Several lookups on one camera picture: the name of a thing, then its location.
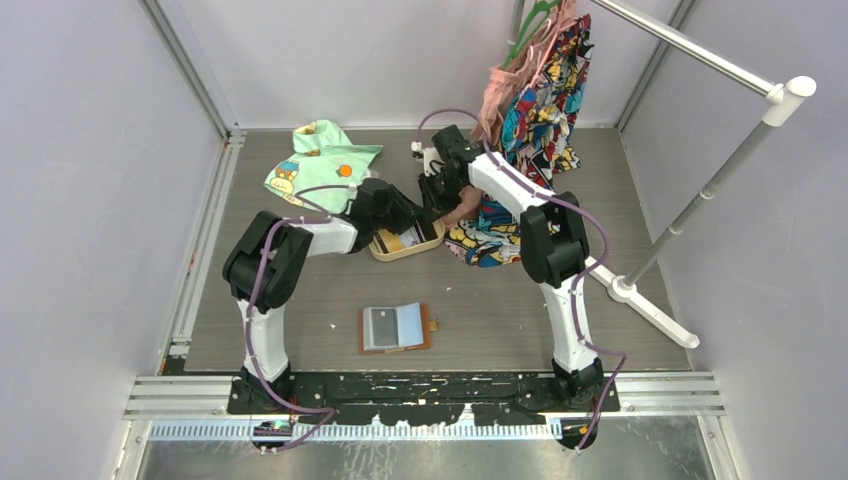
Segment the clothes hanger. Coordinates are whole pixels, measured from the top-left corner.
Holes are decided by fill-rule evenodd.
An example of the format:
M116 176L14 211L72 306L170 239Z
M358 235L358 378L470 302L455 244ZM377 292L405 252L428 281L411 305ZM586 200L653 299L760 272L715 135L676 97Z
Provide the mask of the clothes hanger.
M518 37L515 39L515 45L513 45L512 48L509 50L509 53L506 56L506 60L504 60L504 63L501 68L506 68L507 64L513 58L518 56L518 53L521 52L521 50L527 45L527 42L530 41L530 39L533 38L533 35L535 35L537 31L539 31L539 28L544 25L545 20L547 20L548 16L550 15L551 10L553 10L557 5L559 5L560 1L561 0L551 0L550 2L545 2L543 0L533 5L533 8L530 10L530 13L527 14L527 18L524 19L524 23L521 25L521 30L518 31ZM530 31L528 34L527 29L530 27L530 24L533 23L533 20L535 20L535 18L539 16L539 14L544 14L542 21L539 22L538 25L533 27L533 30Z

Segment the wall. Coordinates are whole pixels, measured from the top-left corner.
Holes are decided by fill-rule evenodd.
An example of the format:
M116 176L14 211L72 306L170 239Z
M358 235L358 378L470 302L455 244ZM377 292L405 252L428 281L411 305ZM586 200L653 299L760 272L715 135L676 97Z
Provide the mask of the wall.
M677 0L631 0L660 19ZM527 10L533 2L527 2ZM163 7L213 96L244 128L417 125L443 107L478 111L504 58L512 0L268 2L167 0ZM579 123L618 120L654 40L583 0L597 45ZM468 123L443 116L448 124Z
M0 4L0 478L107 478L221 143L138 2Z
M772 81L818 93L775 132L665 255L680 320L701 336L751 478L844 478L848 429L848 7L702 2L686 33ZM765 111L729 79L673 54L625 134L659 233Z

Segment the pink garment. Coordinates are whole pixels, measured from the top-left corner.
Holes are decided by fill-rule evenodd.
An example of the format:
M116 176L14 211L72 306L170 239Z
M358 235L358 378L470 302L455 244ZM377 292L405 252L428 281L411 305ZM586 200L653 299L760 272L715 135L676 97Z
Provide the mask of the pink garment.
M489 85L483 92L483 105L477 116L479 123L471 131L471 141L479 141L485 134L492 145L500 143L503 113L509 102L531 79L538 77L539 69L550 54L550 46L574 23L576 11L577 0L563 0L548 17L550 26L543 25L506 69L499 65L489 69Z

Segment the gray wood table surface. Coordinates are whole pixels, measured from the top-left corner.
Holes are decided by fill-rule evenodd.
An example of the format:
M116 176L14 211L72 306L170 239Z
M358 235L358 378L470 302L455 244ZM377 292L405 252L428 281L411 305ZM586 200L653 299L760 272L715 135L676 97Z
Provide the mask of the gray wood table surface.
M383 145L372 168L420 203L421 164L410 158L410 130L353 130L354 144ZM425 132L429 140L435 132ZM558 192L570 190L607 228L612 250L606 265L625 273L650 245L645 220L621 139L612 129L577 129L573 144L583 166L556 175ZM247 135L215 245L192 333L187 370L236 370L244 358L242 321L223 263L260 210L278 215L315 215L270 193L265 176L293 153L291 132ZM602 241L587 223L594 256ZM639 291L670 313L662 279L653 267ZM384 355L358 352L357 317L368 306L426 303L441 329L432 348ZM595 280L586 281L593 340L628 352L625 370L688 369L684 350L629 307L610 300ZM310 258L286 304L285 345L292 368L311 370L549 370L550 320L539 287L520 264L496 268L465 265L446 246L393 262L367 250L355 255ZM603 358L611 370L617 359Z

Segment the mint green baby cloth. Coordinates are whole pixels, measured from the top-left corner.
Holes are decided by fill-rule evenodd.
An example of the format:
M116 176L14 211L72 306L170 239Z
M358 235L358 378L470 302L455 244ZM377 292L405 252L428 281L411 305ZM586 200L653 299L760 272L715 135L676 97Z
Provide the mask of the mint green baby cloth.
M293 133L294 155L265 178L265 188L287 201L307 208L298 192L320 185L359 185L382 145L353 145L344 131L329 120L318 120ZM305 198L332 213L342 213L355 192L332 188L308 192Z

